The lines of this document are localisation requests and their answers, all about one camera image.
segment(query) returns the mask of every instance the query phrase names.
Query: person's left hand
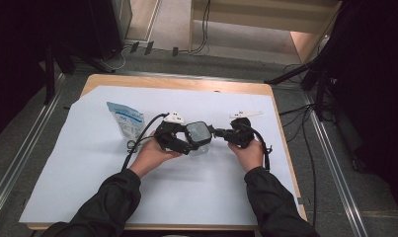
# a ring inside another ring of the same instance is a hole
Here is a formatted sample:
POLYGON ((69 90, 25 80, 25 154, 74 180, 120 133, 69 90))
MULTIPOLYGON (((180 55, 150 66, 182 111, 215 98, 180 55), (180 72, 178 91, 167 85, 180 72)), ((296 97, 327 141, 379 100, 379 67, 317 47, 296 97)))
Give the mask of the person's left hand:
POLYGON ((140 179, 149 171, 157 168, 167 160, 180 157, 182 154, 175 151, 164 151, 161 149, 155 137, 152 137, 145 144, 142 145, 136 160, 128 168, 133 171, 140 179))

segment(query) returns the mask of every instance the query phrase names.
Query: hand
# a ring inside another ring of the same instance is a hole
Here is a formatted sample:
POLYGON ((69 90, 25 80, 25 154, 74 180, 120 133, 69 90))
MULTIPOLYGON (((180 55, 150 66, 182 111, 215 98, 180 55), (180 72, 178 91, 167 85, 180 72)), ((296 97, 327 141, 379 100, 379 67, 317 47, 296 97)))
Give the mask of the hand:
POLYGON ((181 153, 175 151, 164 151, 156 141, 155 137, 152 137, 145 144, 143 144, 137 155, 136 160, 128 168, 133 171, 140 179, 145 176, 149 171, 157 168, 167 160, 181 156, 181 153))
POLYGON ((238 157, 239 163, 245 172, 263 166, 264 156, 263 156, 263 145, 256 139, 252 140, 247 148, 240 148, 233 143, 227 144, 229 148, 238 157))

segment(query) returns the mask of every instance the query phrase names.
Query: person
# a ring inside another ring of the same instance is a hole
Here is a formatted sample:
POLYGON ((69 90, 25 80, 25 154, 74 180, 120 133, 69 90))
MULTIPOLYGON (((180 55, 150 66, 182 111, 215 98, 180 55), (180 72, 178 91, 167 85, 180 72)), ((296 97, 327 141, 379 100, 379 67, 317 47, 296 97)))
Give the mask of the person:
MULTIPOLYGON (((248 200, 264 236, 319 236, 297 212, 293 195, 263 168, 261 142, 252 140, 245 149, 228 143, 245 170, 248 200)), ((42 237, 120 236, 126 221, 140 202, 140 180, 167 160, 180 157, 161 149, 156 139, 147 141, 132 165, 107 178, 98 192, 86 201, 69 223, 50 226, 42 237)))

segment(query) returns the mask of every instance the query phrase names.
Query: table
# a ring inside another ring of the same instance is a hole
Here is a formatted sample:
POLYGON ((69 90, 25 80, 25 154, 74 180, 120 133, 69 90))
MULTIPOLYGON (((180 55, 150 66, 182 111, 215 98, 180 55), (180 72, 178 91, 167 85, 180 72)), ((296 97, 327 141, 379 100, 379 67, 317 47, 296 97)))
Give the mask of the table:
MULTIPOLYGON (((332 30, 341 3, 336 0, 212 0, 208 20, 290 31, 300 60, 305 63, 332 30)), ((192 0, 190 49, 194 20, 202 21, 206 5, 207 0, 192 0)))

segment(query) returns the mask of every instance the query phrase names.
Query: black jacket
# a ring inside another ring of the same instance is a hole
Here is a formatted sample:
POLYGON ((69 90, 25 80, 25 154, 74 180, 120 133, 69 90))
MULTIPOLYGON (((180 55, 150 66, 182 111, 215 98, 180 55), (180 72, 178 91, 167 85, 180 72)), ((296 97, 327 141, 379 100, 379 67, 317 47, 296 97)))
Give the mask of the black jacket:
MULTIPOLYGON (((263 236, 319 236, 300 218, 293 195, 279 180, 257 167, 245 175, 247 194, 263 236)), ((140 179, 125 170, 106 179, 69 223, 56 223, 42 237, 120 236, 140 202, 140 179)))

